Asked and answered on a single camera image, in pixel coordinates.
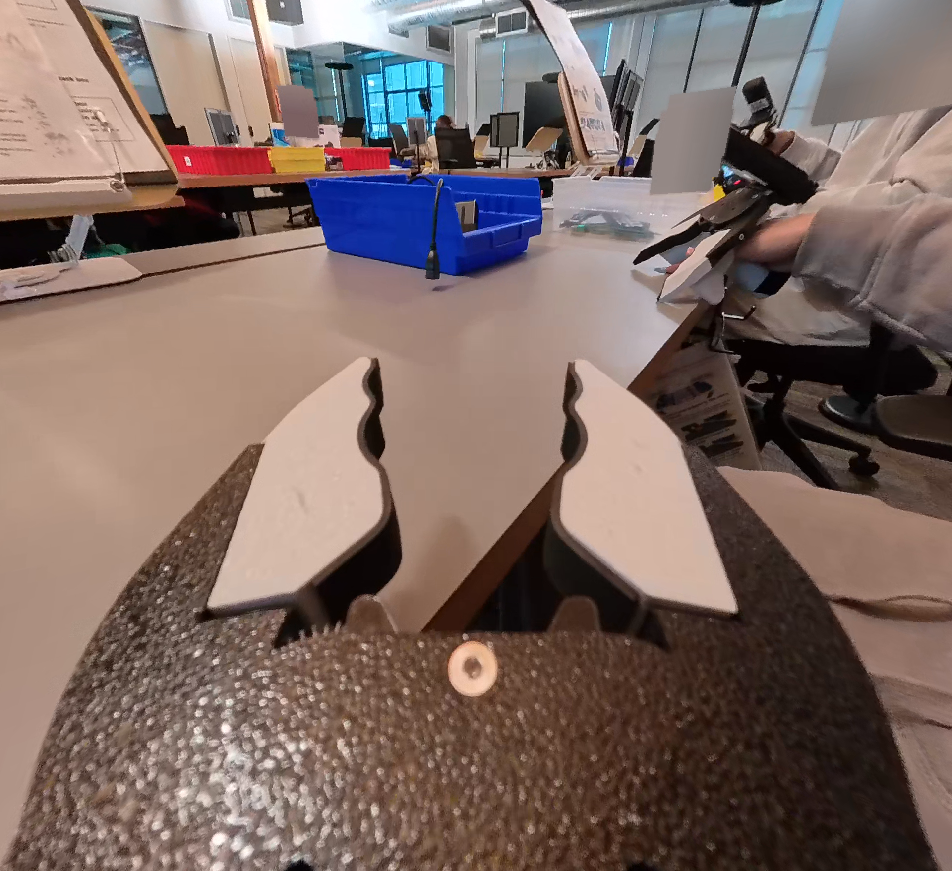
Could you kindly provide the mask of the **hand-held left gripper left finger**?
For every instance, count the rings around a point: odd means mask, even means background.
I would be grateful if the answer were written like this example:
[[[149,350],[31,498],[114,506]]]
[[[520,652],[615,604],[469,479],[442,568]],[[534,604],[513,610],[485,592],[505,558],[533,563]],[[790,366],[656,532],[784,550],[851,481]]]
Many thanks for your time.
[[[342,627],[402,563],[378,359],[361,356],[263,442],[206,602],[209,619],[280,611],[278,644]]]

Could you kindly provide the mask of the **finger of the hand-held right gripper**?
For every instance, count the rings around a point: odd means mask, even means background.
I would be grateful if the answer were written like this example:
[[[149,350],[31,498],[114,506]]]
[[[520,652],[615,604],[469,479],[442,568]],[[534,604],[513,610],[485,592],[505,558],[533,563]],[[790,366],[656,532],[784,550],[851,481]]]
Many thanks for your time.
[[[664,305],[719,304],[724,298],[728,273],[734,264],[734,250],[727,249],[717,260],[713,256],[729,237],[730,230],[719,230],[704,237],[666,276],[658,302]]]
[[[745,211],[730,220],[723,214],[708,218],[698,213],[689,225],[641,251],[634,259],[634,265],[654,258],[677,265],[686,261],[688,248],[695,249],[697,255],[710,259],[714,265],[738,246],[744,239],[744,230]]]

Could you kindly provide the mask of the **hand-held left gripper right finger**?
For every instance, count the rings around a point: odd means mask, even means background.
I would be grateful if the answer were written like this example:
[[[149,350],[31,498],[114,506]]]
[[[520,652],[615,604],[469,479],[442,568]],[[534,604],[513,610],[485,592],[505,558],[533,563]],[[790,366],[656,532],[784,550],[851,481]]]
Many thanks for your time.
[[[735,620],[740,607],[678,438],[588,361],[567,366],[563,463],[544,570],[596,627],[664,643],[660,612]]]

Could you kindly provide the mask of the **blue plastic bin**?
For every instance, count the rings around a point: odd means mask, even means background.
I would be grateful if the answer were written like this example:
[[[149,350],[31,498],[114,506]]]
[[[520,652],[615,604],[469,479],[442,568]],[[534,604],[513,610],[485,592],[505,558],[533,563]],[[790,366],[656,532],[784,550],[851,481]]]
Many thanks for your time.
[[[516,258],[542,230],[535,178],[323,174],[306,185],[330,251],[427,269],[435,250],[441,274],[469,275]],[[463,233],[454,203],[470,199],[480,225]]]

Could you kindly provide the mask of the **person's right forearm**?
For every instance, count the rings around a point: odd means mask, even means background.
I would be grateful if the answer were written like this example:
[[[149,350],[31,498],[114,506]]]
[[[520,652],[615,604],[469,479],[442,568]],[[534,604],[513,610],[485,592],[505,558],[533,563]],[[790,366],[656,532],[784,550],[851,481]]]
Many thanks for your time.
[[[793,273],[832,288],[893,332],[950,353],[950,198],[824,207],[813,215]]]

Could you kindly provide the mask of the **person's right hand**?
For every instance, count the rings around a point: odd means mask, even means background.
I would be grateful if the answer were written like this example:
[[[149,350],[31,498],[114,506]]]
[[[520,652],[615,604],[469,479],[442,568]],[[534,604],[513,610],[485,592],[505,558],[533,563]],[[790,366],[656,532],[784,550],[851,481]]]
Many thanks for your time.
[[[790,272],[814,219],[814,214],[804,213],[759,225],[736,250],[737,260],[767,270]]]

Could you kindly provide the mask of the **clear plastic box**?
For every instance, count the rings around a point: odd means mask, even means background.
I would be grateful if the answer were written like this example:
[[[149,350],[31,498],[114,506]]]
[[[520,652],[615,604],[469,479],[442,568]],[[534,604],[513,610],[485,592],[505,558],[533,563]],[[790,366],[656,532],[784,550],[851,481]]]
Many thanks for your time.
[[[553,225],[573,236],[648,245],[688,221],[709,196],[709,192],[654,195],[649,178],[561,178],[553,185]]]

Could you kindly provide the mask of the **printed paper sign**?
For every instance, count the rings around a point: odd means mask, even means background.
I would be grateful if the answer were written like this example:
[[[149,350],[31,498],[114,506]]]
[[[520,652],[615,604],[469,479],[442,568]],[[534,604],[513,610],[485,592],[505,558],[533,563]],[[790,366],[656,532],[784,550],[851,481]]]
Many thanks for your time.
[[[679,440],[716,466],[759,471],[760,449],[733,363],[708,344],[691,344],[673,357],[645,402]]]

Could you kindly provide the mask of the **cardboard sign board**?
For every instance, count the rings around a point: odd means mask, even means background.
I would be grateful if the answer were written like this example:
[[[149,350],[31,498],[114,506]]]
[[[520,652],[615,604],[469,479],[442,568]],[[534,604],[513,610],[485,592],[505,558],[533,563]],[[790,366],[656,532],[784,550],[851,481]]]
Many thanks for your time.
[[[576,161],[583,165],[612,163],[620,151],[607,94],[567,12],[548,0],[519,1],[559,62],[557,85]]]

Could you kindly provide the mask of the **black computer monitor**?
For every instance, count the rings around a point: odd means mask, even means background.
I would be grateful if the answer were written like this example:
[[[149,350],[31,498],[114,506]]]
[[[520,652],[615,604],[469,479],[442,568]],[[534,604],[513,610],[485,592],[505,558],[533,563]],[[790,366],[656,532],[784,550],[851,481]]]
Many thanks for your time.
[[[569,143],[565,111],[557,82],[541,79],[526,82],[522,125],[524,149],[529,148],[531,139],[541,128],[559,129],[559,141]]]

